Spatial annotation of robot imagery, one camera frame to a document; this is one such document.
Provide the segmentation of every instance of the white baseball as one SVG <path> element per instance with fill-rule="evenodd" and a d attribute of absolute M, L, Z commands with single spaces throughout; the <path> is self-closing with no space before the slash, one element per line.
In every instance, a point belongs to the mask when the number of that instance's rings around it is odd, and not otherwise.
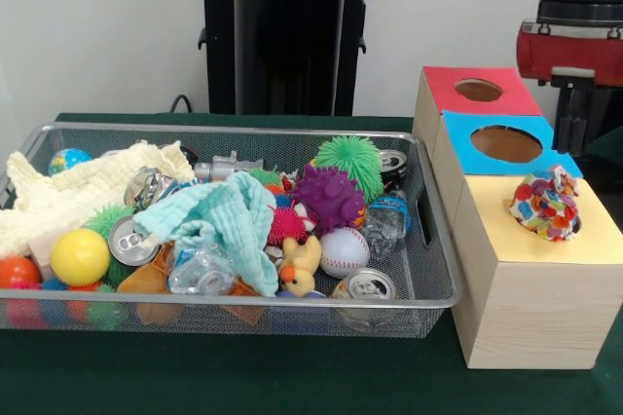
<path fill-rule="evenodd" d="M 328 275 L 343 279 L 352 271 L 366 267 L 370 248 L 366 239 L 352 228 L 338 228 L 320 239 L 320 267 Z"/>

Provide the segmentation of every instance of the green spiky ball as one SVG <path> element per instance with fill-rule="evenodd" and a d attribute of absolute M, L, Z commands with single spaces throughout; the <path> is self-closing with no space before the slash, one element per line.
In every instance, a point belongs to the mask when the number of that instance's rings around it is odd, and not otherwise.
<path fill-rule="evenodd" d="M 338 135 L 324 142 L 315 158 L 317 167 L 337 167 L 356 179 L 366 204 L 372 203 L 384 191 L 381 180 L 381 153 L 369 137 Z"/>
<path fill-rule="evenodd" d="M 114 293 L 115 290 L 106 284 L 100 285 L 97 291 L 102 293 Z M 89 322 L 100 330 L 115 330 L 128 317 L 129 312 L 123 303 L 114 301 L 93 301 L 87 308 Z"/>
<path fill-rule="evenodd" d="M 134 214 L 134 209 L 132 207 L 121 205 L 107 206 L 97 211 L 96 214 L 87 221 L 85 228 L 93 230 L 108 241 L 110 231 L 115 224 L 123 217 L 132 214 Z M 104 276 L 104 282 L 113 288 L 117 288 L 133 271 L 134 269 L 130 266 L 122 264 L 117 259 L 113 258 L 113 260 L 110 261 L 106 276 Z"/>
<path fill-rule="evenodd" d="M 279 176 L 279 173 L 277 173 L 276 171 L 252 169 L 249 171 L 249 174 L 257 179 L 260 183 L 262 183 L 262 186 L 267 186 L 269 184 L 282 186 L 281 176 Z"/>

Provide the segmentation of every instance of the crushed plastic bottle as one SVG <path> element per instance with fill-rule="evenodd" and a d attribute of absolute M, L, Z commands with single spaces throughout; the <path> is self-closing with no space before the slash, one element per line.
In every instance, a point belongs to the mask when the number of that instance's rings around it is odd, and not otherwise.
<path fill-rule="evenodd" d="M 388 256 L 411 228 L 407 197 L 400 190 L 381 196 L 368 206 L 366 221 L 361 228 L 374 256 Z"/>
<path fill-rule="evenodd" d="M 229 255 L 214 244 L 180 252 L 168 287 L 172 293 L 215 296 L 226 294 L 235 280 Z"/>

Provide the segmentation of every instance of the purple spiky ball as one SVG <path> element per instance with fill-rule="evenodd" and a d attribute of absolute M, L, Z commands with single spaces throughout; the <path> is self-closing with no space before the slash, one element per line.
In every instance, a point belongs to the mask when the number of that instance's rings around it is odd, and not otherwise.
<path fill-rule="evenodd" d="M 289 194 L 315 213 L 321 235 L 340 227 L 355 228 L 354 221 L 366 206 L 357 180 L 336 167 L 306 165 L 303 178 Z"/>

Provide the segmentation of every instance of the metal basket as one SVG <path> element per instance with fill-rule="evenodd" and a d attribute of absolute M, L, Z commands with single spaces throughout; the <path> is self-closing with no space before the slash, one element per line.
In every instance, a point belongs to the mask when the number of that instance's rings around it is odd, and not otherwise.
<path fill-rule="evenodd" d="M 35 169 L 45 173 L 53 154 L 64 148 L 77 147 L 97 157 L 141 139 L 155 144 L 181 140 L 195 149 L 201 160 L 237 150 L 239 160 L 263 158 L 267 168 L 278 166 L 280 170 L 292 171 L 312 159 L 322 142 L 344 133 L 369 136 L 380 149 L 408 154 L 404 191 L 413 227 L 389 257 L 373 257 L 368 265 L 393 279 L 397 299 L 355 301 L 0 289 L 0 327 L 423 338 L 444 309 L 458 301 L 461 286 L 455 251 L 425 149 L 409 134 L 54 123 L 33 132 L 21 151 Z M 0 186 L 4 196 L 0 206 L 8 208 L 12 186 L 6 175 L 0 177 Z M 337 282 L 321 271 L 316 277 L 317 289 L 327 295 Z M 174 311 L 176 318 L 165 324 L 156 323 L 158 319 L 144 324 L 146 320 L 141 321 L 139 313 L 147 306 L 155 316 Z"/>

